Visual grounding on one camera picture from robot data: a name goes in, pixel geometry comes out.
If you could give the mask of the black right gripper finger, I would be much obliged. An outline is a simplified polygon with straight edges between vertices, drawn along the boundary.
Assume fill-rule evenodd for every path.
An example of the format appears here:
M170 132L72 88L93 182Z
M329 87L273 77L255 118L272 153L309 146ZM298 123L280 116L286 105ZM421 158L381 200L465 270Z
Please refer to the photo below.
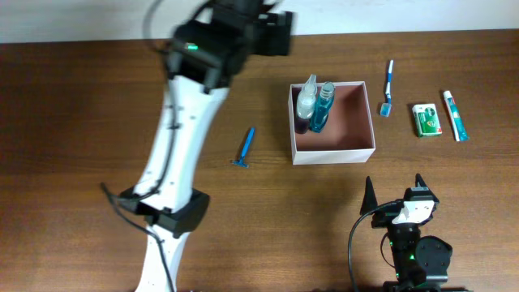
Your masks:
M423 180L421 174L416 174L415 175L415 186L416 187L421 187L421 188L427 188L427 184Z
M378 202L375 195L375 190L371 181L371 177L367 176L365 181L365 191L360 208L360 215L366 215L374 212L378 208Z

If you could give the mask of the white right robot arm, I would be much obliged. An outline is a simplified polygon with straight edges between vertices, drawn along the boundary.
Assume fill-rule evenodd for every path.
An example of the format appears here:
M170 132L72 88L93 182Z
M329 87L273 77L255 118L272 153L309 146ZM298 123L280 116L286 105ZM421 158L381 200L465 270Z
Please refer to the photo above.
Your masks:
M383 291L444 291L453 248L441 238L421 235L420 228L433 219L439 199L420 174L404 196L374 211L372 228L385 228L390 241L395 281Z

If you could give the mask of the green soap box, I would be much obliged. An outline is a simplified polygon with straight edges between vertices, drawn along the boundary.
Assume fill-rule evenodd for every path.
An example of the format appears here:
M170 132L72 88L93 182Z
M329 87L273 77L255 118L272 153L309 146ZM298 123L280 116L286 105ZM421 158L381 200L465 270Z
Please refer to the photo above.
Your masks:
M419 138L442 135L443 131L435 104L417 104L411 110Z

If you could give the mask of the teal mouthwash bottle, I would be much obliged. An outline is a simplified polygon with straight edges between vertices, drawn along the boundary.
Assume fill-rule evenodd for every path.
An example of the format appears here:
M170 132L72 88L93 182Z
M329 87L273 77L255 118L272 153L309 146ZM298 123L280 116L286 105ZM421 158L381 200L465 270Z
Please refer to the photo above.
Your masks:
M335 85L329 81L325 82L321 87L310 124L310 129L313 132L320 133L326 125L329 111L334 102L335 90Z

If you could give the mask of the clear spray bottle dark liquid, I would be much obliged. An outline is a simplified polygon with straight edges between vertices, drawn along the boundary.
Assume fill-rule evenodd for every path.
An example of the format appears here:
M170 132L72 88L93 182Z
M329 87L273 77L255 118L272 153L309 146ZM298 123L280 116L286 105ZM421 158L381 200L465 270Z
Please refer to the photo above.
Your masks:
M295 132L304 134L309 130L311 118L315 111L317 93L316 75L310 75L301 87L296 102Z

